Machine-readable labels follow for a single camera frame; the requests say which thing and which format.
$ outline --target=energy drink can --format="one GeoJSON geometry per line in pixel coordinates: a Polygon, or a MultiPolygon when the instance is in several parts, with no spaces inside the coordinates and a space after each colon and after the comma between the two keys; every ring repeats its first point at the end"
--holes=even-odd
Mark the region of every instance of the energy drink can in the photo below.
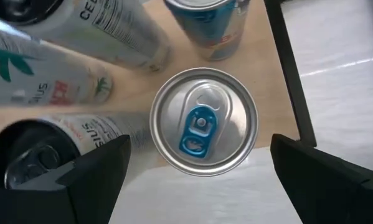
{"type": "Polygon", "coordinates": [[[0,0],[0,19],[30,35],[126,68],[166,66],[163,30],[134,0],[0,0]]]}
{"type": "Polygon", "coordinates": [[[258,134],[258,113],[248,90],[234,77],[193,68],[158,91],[150,128],[170,165],[207,177],[228,172],[248,156],[258,134]]]}
{"type": "Polygon", "coordinates": [[[0,105],[102,103],[111,91],[106,70],[0,30],[0,105]]]}
{"type": "Polygon", "coordinates": [[[131,138],[127,184],[157,162],[148,114],[58,114],[18,121],[0,133],[0,187],[16,189],[122,134],[131,138]]]}
{"type": "Polygon", "coordinates": [[[250,0],[164,2],[203,58],[222,60],[238,49],[250,0]]]}

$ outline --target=blue pull tab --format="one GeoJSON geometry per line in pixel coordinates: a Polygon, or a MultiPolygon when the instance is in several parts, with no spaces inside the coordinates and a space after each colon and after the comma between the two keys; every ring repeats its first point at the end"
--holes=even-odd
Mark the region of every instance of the blue pull tab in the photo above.
{"type": "Polygon", "coordinates": [[[217,130],[217,116],[208,106],[197,106],[186,117],[179,149],[188,155],[204,158],[217,130]]]}

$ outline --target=white surface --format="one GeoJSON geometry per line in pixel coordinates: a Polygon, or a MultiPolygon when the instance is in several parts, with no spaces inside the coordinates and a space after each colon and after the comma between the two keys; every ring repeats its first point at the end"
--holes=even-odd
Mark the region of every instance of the white surface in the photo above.
{"type": "Polygon", "coordinates": [[[171,167],[151,170],[121,192],[110,223],[301,223],[277,179],[268,149],[217,177],[171,167]]]}
{"type": "Polygon", "coordinates": [[[373,0],[282,8],[318,148],[373,169],[373,0]]]}

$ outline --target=green leaf print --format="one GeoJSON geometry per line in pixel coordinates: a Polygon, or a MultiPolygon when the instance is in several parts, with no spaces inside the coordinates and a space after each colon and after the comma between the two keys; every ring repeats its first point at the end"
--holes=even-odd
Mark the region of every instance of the green leaf print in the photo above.
{"type": "Polygon", "coordinates": [[[12,57],[11,62],[13,66],[15,66],[22,73],[26,75],[34,75],[34,72],[32,72],[30,66],[23,59],[19,57],[12,57]]]}
{"type": "Polygon", "coordinates": [[[24,61],[24,59],[37,60],[34,57],[16,54],[7,50],[0,49],[0,76],[2,77],[2,79],[7,82],[11,82],[11,74],[9,73],[9,61],[11,61],[13,66],[23,74],[33,76],[34,72],[27,64],[27,62],[24,61]]]}
{"type": "Polygon", "coordinates": [[[97,88],[95,91],[95,96],[97,96],[103,90],[109,91],[110,89],[106,85],[107,85],[107,82],[106,82],[105,77],[98,78],[98,84],[97,84],[97,88]]]}
{"type": "Polygon", "coordinates": [[[9,74],[9,59],[0,58],[0,76],[7,82],[11,82],[11,75],[9,74]]]}

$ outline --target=wooden surface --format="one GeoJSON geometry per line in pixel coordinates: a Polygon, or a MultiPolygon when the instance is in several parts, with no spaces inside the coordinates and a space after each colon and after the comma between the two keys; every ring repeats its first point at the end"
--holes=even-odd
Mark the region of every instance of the wooden surface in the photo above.
{"type": "MultiPolygon", "coordinates": [[[[173,46],[172,61],[161,73],[142,74],[102,63],[114,78],[114,91],[101,106],[63,108],[0,108],[0,130],[22,118],[41,114],[138,110],[149,111],[162,84],[173,75],[194,67],[213,67],[237,77],[251,92],[259,114],[259,134],[255,147],[268,146],[273,133],[298,139],[290,98],[280,67],[263,0],[251,0],[244,37],[237,53],[227,60],[206,62],[195,53],[162,0],[144,4],[153,19],[167,32],[173,46]]],[[[91,63],[101,63],[81,56],[91,63]]]]}

